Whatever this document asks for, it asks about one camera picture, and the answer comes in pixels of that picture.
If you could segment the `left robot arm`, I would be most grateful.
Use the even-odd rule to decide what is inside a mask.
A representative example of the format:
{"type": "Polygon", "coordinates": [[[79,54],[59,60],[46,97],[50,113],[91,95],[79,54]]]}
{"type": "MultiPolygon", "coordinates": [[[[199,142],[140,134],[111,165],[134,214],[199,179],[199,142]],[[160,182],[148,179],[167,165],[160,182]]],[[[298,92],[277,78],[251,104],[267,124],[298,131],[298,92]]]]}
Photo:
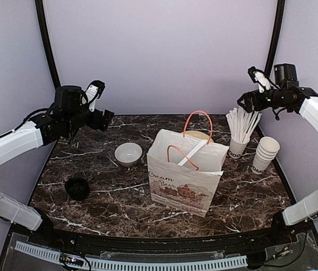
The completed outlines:
{"type": "MultiPolygon", "coordinates": [[[[73,141],[83,126],[93,130],[107,130],[114,113],[95,108],[96,100],[104,89],[104,82],[99,80],[90,83],[86,90],[73,85],[58,87],[50,107],[33,111],[15,129],[0,135],[0,166],[61,138],[73,141]]],[[[0,218],[36,231],[36,237],[46,246],[54,246],[58,242],[58,233],[48,226],[51,221],[42,212],[2,192],[0,218]]]]}

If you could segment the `white straw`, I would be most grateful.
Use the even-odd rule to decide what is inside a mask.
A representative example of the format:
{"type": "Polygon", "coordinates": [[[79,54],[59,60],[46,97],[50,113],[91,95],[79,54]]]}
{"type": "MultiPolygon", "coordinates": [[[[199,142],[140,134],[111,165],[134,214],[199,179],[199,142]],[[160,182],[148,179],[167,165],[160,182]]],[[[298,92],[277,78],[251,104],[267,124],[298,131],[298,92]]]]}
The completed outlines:
{"type": "Polygon", "coordinates": [[[222,176],[224,171],[211,171],[211,172],[203,172],[205,174],[212,174],[212,175],[216,175],[216,176],[222,176]]]}
{"type": "Polygon", "coordinates": [[[186,162],[190,160],[190,158],[199,151],[202,147],[207,144],[207,140],[203,139],[199,141],[197,145],[178,163],[179,166],[183,166],[186,162]]]}

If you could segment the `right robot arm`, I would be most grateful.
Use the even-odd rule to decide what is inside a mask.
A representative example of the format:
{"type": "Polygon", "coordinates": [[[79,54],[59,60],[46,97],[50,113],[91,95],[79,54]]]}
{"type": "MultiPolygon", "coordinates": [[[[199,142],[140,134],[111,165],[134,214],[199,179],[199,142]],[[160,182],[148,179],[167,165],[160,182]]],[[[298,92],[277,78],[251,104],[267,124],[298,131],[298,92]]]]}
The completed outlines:
{"type": "MultiPolygon", "coordinates": [[[[308,87],[301,87],[295,65],[277,64],[274,66],[275,79],[271,81],[263,71],[255,67],[248,69],[258,90],[243,94],[237,101],[246,112],[263,111],[271,108],[281,112],[295,112],[308,121],[318,132],[318,93],[308,87]]],[[[318,189],[293,206],[273,217],[274,227],[266,233],[266,240],[278,245],[288,236],[289,226],[318,215],[318,189]]]]}

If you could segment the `cream bear paper bag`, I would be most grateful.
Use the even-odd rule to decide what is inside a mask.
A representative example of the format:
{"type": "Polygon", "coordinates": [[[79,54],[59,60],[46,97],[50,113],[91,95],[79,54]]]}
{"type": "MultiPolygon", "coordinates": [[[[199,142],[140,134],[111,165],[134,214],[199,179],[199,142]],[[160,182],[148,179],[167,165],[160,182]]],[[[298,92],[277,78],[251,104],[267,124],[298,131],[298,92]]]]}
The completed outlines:
{"type": "Polygon", "coordinates": [[[229,147],[220,143],[207,144],[183,166],[178,163],[201,141],[161,129],[147,152],[151,199],[192,215],[205,217],[221,176],[203,172],[222,171],[229,147]]]}

